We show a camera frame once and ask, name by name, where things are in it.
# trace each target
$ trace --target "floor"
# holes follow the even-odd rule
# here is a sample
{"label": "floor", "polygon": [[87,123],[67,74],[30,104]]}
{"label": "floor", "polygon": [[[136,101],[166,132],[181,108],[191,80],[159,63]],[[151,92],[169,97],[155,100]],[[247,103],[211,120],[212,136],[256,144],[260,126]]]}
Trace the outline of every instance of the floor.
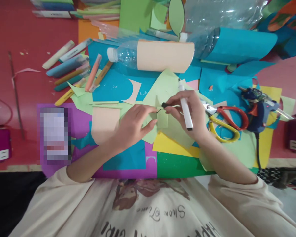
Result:
{"label": "floor", "polygon": [[[206,189],[210,176],[195,177]],[[269,190],[283,203],[283,211],[296,222],[296,191],[288,188],[280,190],[269,185]]]}

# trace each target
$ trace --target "black power cord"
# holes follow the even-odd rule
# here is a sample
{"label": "black power cord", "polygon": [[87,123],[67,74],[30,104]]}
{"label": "black power cord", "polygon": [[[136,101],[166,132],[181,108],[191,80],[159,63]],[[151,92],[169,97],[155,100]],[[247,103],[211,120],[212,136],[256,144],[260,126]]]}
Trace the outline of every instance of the black power cord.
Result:
{"label": "black power cord", "polygon": [[258,162],[259,171],[261,171],[262,170],[262,167],[261,167],[260,155],[259,155],[259,139],[260,139],[260,134],[259,133],[254,133],[254,135],[256,136],[256,140],[257,140],[257,144],[256,144],[257,162]]}

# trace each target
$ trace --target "yellow scissor handle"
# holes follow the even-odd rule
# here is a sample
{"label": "yellow scissor handle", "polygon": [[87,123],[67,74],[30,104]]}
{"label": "yellow scissor handle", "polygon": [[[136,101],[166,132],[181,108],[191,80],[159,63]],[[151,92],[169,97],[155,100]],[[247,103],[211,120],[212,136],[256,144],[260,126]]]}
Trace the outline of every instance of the yellow scissor handle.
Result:
{"label": "yellow scissor handle", "polygon": [[[228,125],[226,123],[224,123],[222,120],[217,119],[214,115],[210,116],[209,119],[210,119],[210,122],[209,122],[208,126],[210,128],[210,131],[213,134],[216,135],[216,139],[218,141],[220,141],[222,143],[229,143],[229,142],[235,142],[235,141],[239,140],[239,138],[240,138],[240,132],[237,129],[233,128],[232,126],[230,126],[230,125]],[[228,139],[228,140],[222,139],[220,136],[218,136],[218,134],[217,134],[217,132],[216,132],[216,130],[214,128],[214,123],[217,124],[217,125],[220,125],[220,126],[222,126],[224,128],[226,128],[228,130],[230,130],[231,132],[233,132],[234,137],[231,138],[231,139]]]}

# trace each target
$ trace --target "sleeve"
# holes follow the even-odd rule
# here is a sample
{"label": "sleeve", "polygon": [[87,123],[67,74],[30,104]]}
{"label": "sleeve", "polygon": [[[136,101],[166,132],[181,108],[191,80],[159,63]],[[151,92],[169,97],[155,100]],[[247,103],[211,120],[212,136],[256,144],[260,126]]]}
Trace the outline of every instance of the sleeve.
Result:
{"label": "sleeve", "polygon": [[242,185],[213,175],[208,190],[254,236],[296,236],[296,223],[259,177],[256,184]]}
{"label": "sleeve", "polygon": [[10,236],[55,236],[79,205],[93,179],[77,183],[67,175],[67,166],[41,184],[19,224]]}

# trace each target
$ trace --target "purple paper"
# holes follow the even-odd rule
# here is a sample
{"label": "purple paper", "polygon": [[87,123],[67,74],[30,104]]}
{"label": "purple paper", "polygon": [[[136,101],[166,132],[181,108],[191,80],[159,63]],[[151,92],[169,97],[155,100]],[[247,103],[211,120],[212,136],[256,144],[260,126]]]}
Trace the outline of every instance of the purple paper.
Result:
{"label": "purple paper", "polygon": [[[37,132],[40,134],[40,108],[54,108],[54,104],[38,104],[37,105]],[[65,103],[62,107],[70,108],[68,110],[68,121],[71,122],[71,136],[76,138],[85,137],[89,130],[89,121],[92,121],[92,116],[78,110],[74,103]],[[66,164],[64,161],[59,161],[56,164],[47,164],[44,161],[43,151],[43,134],[40,134],[40,162],[42,170],[47,178],[51,177],[57,170]],[[146,169],[145,170],[115,170],[115,171],[104,171],[103,166],[94,174],[94,178],[121,178],[121,179],[146,179],[146,178],[157,178],[157,152],[152,150],[153,145],[145,142],[145,153],[146,153]],[[96,146],[86,146],[81,150],[74,148],[72,161],[79,159],[84,154],[96,148]]]}

